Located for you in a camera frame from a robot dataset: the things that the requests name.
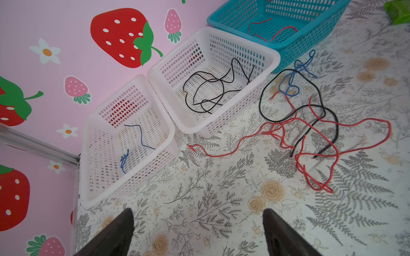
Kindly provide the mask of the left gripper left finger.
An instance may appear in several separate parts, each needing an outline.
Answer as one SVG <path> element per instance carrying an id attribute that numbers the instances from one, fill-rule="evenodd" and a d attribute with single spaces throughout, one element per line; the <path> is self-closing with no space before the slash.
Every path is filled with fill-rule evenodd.
<path id="1" fill-rule="evenodd" d="M 135 227 L 131 208 L 126 208 L 75 256 L 127 256 Z"/>

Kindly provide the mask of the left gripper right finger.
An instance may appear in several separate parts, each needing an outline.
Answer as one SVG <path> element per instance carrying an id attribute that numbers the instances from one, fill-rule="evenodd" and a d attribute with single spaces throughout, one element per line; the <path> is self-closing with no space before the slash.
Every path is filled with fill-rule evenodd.
<path id="1" fill-rule="evenodd" d="M 263 211 L 263 227 L 270 256 L 321 256 L 274 210 Z"/>

